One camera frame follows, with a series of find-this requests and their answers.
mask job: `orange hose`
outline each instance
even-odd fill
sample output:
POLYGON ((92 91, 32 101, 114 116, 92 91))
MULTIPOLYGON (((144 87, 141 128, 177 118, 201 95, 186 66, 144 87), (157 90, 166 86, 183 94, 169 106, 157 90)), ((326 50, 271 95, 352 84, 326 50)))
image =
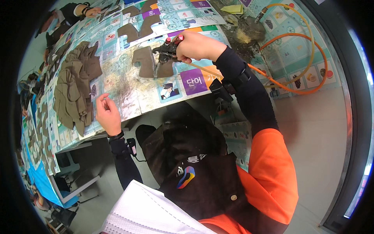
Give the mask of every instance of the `orange hose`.
MULTIPOLYGON (((303 38, 309 39, 311 41, 311 38, 308 37, 308 36, 306 36, 306 35, 304 35, 304 34, 300 34, 300 33, 285 33, 285 34, 276 36, 273 39, 271 39, 270 41, 268 41, 267 43, 265 43, 263 46, 261 46, 260 50, 262 50, 263 48, 265 48, 269 44, 273 43, 275 40, 278 40, 279 38, 282 38, 282 37, 285 37, 285 36, 298 36, 298 37, 303 37, 303 38)), ((253 70, 257 71, 258 73, 260 73, 261 75, 263 75, 266 78, 268 78, 274 84, 278 85, 279 87, 281 87, 281 88, 283 88, 283 89, 285 89, 285 90, 287 90, 289 92, 293 92, 293 93, 296 93, 296 94, 312 94, 312 93, 316 92, 317 90, 319 90, 323 86, 323 84, 326 81, 326 77, 327 77, 327 59, 326 59, 325 53, 323 52, 322 48, 318 45, 317 42, 314 41, 314 44, 317 46, 317 48, 319 49, 319 51, 322 54, 322 57, 323 57, 324 63, 325 63, 325 70, 326 70, 325 75, 324 75, 324 77, 322 79, 322 82, 315 89, 308 90, 308 91, 298 91, 298 90, 290 89, 287 86, 283 86, 282 84, 278 83, 272 77, 270 77, 266 73, 262 72, 260 69, 254 67, 254 66, 252 66, 250 64, 248 64, 248 66, 250 68, 252 68, 253 70)))

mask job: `orange shirt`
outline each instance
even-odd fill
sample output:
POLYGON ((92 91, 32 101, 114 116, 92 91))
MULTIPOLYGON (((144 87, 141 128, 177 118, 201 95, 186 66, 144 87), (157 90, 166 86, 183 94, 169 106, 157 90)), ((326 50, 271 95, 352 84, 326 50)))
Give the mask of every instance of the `orange shirt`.
MULTIPOLYGON (((272 128, 259 131, 252 141, 248 173, 237 166, 248 202, 268 217, 289 224, 298 200, 294 163, 282 134, 272 128)), ((199 220, 216 225, 229 234, 250 233, 222 214, 199 220)))

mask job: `yellow cloth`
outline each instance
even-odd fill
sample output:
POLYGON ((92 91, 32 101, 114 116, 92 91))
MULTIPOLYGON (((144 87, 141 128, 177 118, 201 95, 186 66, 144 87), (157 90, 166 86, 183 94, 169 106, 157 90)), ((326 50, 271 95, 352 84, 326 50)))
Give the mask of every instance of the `yellow cloth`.
POLYGON ((231 14, 243 14, 243 5, 224 6, 221 10, 231 14))

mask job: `gray floor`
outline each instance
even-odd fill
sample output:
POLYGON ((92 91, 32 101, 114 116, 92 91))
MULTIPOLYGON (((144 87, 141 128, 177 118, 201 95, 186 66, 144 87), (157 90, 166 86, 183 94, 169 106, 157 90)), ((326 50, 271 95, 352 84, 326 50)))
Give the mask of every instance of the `gray floor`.
MULTIPOLYGON (((216 109, 212 95, 197 97, 187 102, 207 119, 216 109)), ((162 124, 165 112, 166 108, 163 107, 124 122, 122 127, 130 128, 130 131, 125 134, 125 138, 135 138, 135 130, 141 124, 159 127, 162 124)), ((139 147, 137 154, 139 160, 144 160, 143 153, 139 147)), ((75 177, 81 174, 76 184, 73 185, 73 189, 98 174, 101 177, 96 183, 81 193, 79 200, 84 201, 97 194, 99 197, 81 204, 70 226, 75 234, 93 233, 102 226, 106 216, 121 196, 123 190, 118 180, 113 156, 106 138, 93 140, 92 146, 71 151, 71 155, 81 167, 79 171, 72 175, 72 177, 75 177)), ((139 168, 143 183, 151 188, 158 188, 159 185, 153 178, 147 163, 138 162, 135 159, 134 161, 139 168)))

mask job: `orange sleeve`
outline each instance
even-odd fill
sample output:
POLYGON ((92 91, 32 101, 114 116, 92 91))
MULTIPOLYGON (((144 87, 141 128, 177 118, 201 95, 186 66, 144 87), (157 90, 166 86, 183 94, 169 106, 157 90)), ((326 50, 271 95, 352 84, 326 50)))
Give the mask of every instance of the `orange sleeve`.
POLYGON ((297 181, 278 130, 268 128, 255 135, 248 173, 238 168, 238 174, 249 203, 270 218, 289 224, 298 200, 297 181))

